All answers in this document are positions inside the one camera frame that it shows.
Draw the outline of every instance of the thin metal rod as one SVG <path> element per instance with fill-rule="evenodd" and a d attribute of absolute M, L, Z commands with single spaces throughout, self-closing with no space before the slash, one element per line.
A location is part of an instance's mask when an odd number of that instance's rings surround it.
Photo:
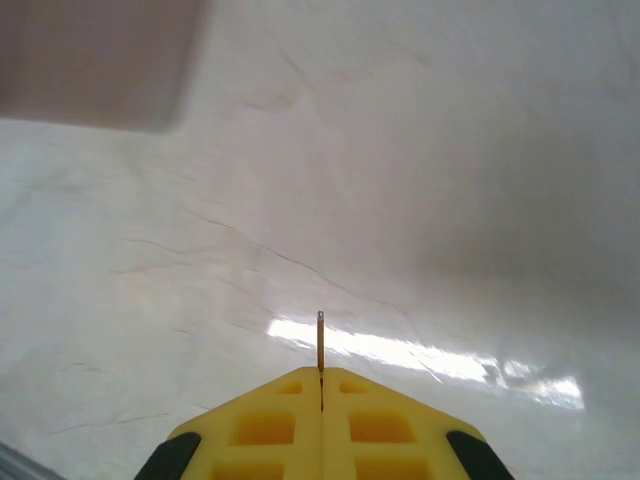
<path fill-rule="evenodd" d="M 318 311 L 318 341 L 316 343 L 318 352 L 318 370 L 320 375 L 324 372 L 324 312 Z"/>

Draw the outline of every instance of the white floor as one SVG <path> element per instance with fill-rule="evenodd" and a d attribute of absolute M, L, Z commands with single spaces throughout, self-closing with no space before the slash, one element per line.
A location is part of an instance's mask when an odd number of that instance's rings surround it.
<path fill-rule="evenodd" d="M 125 479 L 327 362 L 640 478 L 640 4 L 218 0 L 176 128 L 0 123 L 0 439 Z"/>

